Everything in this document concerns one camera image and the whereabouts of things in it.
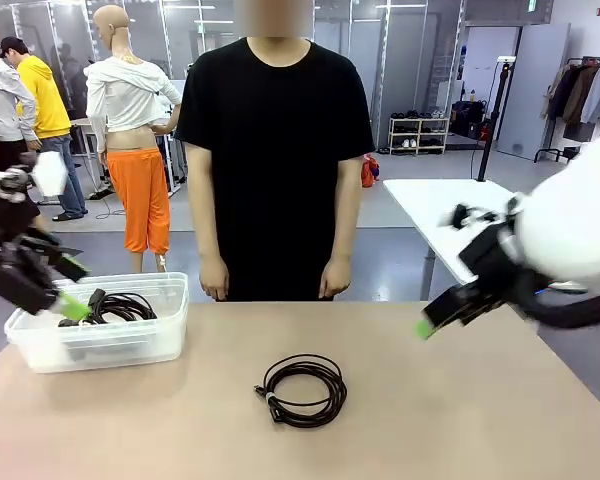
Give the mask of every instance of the yellow hoodie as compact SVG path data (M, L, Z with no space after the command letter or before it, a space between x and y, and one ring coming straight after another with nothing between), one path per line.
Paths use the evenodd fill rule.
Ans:
M30 55L20 62L18 73L36 99L36 123L33 128L38 138L67 135L71 122L51 69L38 57Z

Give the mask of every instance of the red bag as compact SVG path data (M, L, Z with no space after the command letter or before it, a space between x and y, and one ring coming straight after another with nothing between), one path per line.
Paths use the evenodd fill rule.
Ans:
M378 180L379 176L380 165L378 165L376 159L371 155L365 155L364 163L362 164L362 186L364 188L373 187L373 184Z

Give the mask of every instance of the person in yellow hoodie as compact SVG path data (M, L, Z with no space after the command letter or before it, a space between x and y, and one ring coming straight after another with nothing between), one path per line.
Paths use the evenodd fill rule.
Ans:
M19 38L3 38L0 48L0 57L6 58L18 70L22 82L36 99L34 131L40 139L42 151L58 152L67 166L67 185L59 197L64 213L53 217L53 221L82 218L88 212L69 148L71 123L53 73L46 63L29 53L29 49Z

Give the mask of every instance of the black cap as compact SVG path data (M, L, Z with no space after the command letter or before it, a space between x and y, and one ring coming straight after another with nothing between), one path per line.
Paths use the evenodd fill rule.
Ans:
M18 53L29 52L27 45L18 37L4 37L0 42L0 50L2 50L0 58L4 58L4 56L7 54L7 50L10 48L13 48Z

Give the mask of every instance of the clothing rack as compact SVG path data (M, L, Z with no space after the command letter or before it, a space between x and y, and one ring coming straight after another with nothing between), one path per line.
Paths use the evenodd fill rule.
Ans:
M579 64L581 66L584 66L587 64L591 64L591 66L595 66L596 64L600 63L600 57L590 57L590 56L571 57L566 61L565 65L568 65L571 62L579 62ZM538 150L536 152L535 163L538 162L538 156L542 152L555 153L556 154L556 162L558 161L560 156L563 156L563 152L561 150L559 150L557 148L551 148L551 144L553 143L553 136L554 136L555 132L556 132L556 120L552 120L551 135L549 136L549 140L545 141L545 145L547 146L547 148L541 148L540 150Z

